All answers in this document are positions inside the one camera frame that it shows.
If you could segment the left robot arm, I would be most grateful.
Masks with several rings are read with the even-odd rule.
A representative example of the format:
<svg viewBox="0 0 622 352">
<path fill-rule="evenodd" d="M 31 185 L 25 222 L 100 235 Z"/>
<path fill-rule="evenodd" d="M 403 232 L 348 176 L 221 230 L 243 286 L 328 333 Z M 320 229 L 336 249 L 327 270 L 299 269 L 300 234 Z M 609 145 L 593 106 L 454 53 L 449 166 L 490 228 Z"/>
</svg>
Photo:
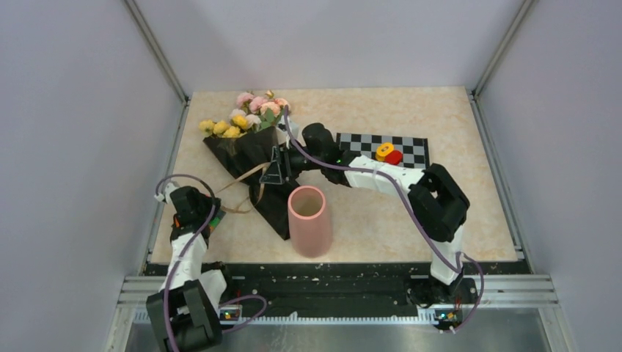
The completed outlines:
<svg viewBox="0 0 622 352">
<path fill-rule="evenodd" d="M 222 342 L 219 303 L 235 294 L 235 283 L 222 269 L 202 271 L 211 234 L 206 221 L 220 207 L 193 186 L 168 183 L 156 199 L 172 205 L 172 259 L 157 293 L 147 297 L 146 310 L 160 351 L 206 351 Z"/>
</svg>

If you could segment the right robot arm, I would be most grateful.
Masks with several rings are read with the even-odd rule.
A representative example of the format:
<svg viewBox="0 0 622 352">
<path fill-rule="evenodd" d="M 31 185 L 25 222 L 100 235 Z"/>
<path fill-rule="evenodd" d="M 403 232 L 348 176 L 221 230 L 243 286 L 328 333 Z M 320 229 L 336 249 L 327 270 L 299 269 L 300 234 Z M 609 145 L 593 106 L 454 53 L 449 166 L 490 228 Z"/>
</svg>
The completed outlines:
<svg viewBox="0 0 622 352">
<path fill-rule="evenodd" d="M 398 197 L 433 252 L 431 295 L 437 301 L 449 302 L 459 294 L 464 277 L 463 225 L 470 202 L 442 165 L 412 169 L 375 161 L 341 148 L 319 122 L 304 128 L 304 145 L 296 140 L 287 122 L 280 123 L 279 129 L 285 132 L 286 142 L 272 150 L 260 183 L 282 185 L 302 172 L 318 169 L 331 183 Z"/>
</svg>

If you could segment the flower bouquet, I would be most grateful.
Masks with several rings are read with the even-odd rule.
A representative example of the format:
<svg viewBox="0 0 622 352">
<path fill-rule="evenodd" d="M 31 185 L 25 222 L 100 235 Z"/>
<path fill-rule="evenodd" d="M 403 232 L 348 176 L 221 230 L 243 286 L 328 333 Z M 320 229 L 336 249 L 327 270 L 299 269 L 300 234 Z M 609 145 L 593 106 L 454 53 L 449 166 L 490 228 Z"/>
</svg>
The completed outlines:
<svg viewBox="0 0 622 352">
<path fill-rule="evenodd" d="M 288 197 L 299 183 L 285 180 L 282 185 L 266 185 L 259 179 L 271 161 L 272 148 L 282 146 L 277 141 L 277 123 L 288 106 L 271 90 L 259 95 L 247 91 L 238 95 L 227 117 L 198 124 L 203 143 L 235 181 L 248 186 L 252 209 L 284 240 L 290 238 Z"/>
</svg>

